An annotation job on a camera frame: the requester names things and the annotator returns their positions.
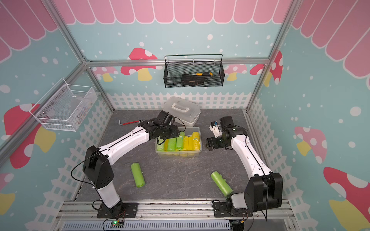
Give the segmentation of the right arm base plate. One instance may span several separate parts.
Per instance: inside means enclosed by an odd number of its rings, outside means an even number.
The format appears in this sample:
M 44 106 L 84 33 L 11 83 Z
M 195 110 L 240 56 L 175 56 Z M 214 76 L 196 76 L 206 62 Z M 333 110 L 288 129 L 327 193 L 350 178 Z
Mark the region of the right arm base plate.
M 251 218 L 253 216 L 253 213 L 248 211 L 247 209 L 238 209 L 234 208 L 231 203 L 229 202 L 222 202 L 219 200 L 214 200 L 211 202 L 211 206 L 214 211 L 214 216 L 216 218 Z

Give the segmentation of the yellow roll with blue label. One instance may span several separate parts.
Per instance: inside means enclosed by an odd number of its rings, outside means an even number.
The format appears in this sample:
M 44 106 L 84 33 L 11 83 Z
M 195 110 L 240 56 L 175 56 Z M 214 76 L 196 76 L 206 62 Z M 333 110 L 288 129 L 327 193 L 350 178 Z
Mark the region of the yellow roll with blue label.
M 193 137 L 192 136 L 190 136 L 188 138 L 188 150 L 189 151 L 193 151 L 194 150 L 194 147 L 193 147 Z

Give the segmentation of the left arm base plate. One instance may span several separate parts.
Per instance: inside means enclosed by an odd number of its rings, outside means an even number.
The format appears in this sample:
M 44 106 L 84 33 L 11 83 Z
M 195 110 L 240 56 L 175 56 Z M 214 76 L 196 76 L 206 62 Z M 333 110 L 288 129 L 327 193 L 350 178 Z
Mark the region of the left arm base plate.
M 138 203 L 117 203 L 113 208 L 108 208 L 104 203 L 98 209 L 97 218 L 135 218 Z

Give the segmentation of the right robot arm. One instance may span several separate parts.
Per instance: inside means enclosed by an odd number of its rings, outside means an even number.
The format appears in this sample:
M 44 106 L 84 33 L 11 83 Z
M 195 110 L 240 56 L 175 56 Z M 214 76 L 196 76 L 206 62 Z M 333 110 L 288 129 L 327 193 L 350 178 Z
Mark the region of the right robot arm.
M 283 178 L 260 158 L 250 141 L 249 131 L 235 125 L 231 116 L 211 122 L 210 130 L 214 135 L 207 139 L 207 149 L 231 148 L 238 154 L 249 177 L 244 192 L 227 196 L 228 207 L 249 212 L 281 207 Z

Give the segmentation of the light green roll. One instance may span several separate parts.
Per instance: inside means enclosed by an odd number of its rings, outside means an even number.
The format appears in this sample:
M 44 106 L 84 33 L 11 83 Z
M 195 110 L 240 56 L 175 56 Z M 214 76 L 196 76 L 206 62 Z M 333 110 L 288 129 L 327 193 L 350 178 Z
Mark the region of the light green roll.
M 161 138 L 157 138 L 156 151 L 158 151 L 158 152 L 164 152 L 165 151 L 165 140 L 163 140 Z

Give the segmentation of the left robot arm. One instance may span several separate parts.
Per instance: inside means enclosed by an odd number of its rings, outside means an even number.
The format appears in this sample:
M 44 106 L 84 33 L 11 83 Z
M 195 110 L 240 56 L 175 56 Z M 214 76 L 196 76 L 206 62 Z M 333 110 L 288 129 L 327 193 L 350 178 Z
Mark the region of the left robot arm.
M 113 184 L 112 166 L 125 154 L 150 140 L 165 141 L 179 137 L 180 131 L 174 121 L 173 115 L 161 111 L 157 117 L 142 121 L 117 140 L 99 148 L 91 146 L 87 149 L 82 170 L 107 209 L 117 211 L 122 202 Z

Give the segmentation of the clear plastic storage box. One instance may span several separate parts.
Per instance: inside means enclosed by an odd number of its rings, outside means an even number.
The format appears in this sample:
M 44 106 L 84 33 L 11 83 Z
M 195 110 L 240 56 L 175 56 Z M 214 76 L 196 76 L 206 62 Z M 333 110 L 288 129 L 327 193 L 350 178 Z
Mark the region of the clear plastic storage box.
M 197 157 L 202 151 L 201 132 L 199 127 L 179 127 L 177 138 L 159 139 L 155 143 L 155 152 L 160 157 Z

